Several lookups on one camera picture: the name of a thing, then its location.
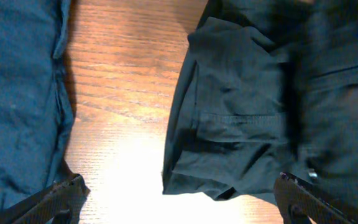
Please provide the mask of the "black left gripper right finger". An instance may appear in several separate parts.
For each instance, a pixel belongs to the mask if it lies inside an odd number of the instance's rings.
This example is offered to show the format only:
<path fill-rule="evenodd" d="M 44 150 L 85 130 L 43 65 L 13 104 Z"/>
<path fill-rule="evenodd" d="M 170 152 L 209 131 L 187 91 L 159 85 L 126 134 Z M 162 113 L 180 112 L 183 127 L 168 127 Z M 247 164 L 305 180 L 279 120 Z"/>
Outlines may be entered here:
<path fill-rule="evenodd" d="M 358 224 L 358 208 L 287 172 L 273 188 L 284 224 Z"/>

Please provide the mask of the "navy blue shorts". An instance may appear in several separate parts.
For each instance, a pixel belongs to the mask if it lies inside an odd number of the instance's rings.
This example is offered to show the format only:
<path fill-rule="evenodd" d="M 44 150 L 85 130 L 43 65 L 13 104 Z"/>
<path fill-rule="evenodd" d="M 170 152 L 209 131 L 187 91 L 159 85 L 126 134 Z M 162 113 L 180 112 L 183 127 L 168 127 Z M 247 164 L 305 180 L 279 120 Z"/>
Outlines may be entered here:
<path fill-rule="evenodd" d="M 73 113 L 69 1 L 0 1 L 0 212 L 57 179 Z"/>

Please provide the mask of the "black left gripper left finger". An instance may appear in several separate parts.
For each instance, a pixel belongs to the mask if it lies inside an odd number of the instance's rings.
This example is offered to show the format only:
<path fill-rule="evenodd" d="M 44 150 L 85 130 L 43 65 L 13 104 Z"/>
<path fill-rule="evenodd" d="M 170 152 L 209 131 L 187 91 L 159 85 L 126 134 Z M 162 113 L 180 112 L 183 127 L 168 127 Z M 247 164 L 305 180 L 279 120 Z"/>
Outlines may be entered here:
<path fill-rule="evenodd" d="M 0 213 L 0 224 L 77 224 L 90 190 L 80 174 L 55 183 Z"/>

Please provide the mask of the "black shorts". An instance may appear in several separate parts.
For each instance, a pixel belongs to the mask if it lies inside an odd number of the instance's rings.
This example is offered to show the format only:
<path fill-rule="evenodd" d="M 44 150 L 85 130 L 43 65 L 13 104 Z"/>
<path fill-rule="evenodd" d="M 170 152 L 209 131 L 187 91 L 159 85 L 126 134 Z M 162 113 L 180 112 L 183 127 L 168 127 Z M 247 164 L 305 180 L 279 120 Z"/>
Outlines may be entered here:
<path fill-rule="evenodd" d="M 274 203 L 289 172 L 358 208 L 358 0 L 209 1 L 188 43 L 165 195 Z"/>

